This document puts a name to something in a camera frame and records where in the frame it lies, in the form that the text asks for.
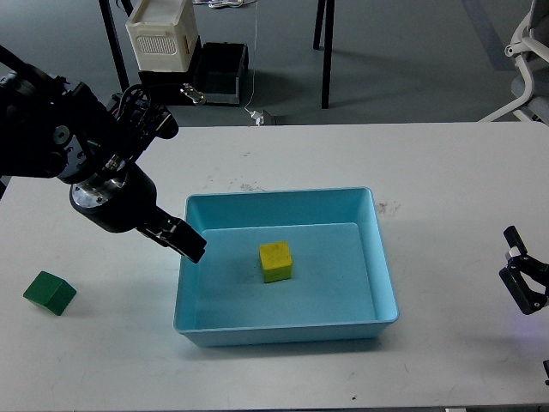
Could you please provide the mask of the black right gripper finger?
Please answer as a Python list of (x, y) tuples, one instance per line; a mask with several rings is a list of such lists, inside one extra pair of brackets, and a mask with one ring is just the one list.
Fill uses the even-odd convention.
[[(507, 264), (498, 274), (520, 311), (531, 315), (548, 306), (548, 264), (528, 254), (515, 226), (507, 227), (503, 235), (510, 249), (505, 254)], [(544, 287), (544, 291), (534, 291), (524, 275)]]

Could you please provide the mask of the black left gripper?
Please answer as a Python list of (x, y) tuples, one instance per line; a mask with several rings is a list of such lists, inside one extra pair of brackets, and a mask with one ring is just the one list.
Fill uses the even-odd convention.
[(139, 229), (193, 264), (205, 253), (207, 241), (187, 222), (157, 206), (153, 180), (135, 164), (112, 179), (93, 177), (72, 185), (69, 200), (75, 211), (109, 233)]

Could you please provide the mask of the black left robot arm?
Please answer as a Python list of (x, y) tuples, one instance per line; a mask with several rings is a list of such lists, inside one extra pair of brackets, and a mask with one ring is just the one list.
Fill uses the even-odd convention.
[(151, 178), (136, 164), (155, 138), (178, 125), (142, 86), (101, 104), (83, 82), (49, 76), (6, 48), (1, 62), (1, 173), (57, 178), (72, 207), (110, 233), (137, 230), (198, 263), (206, 240), (157, 201)]

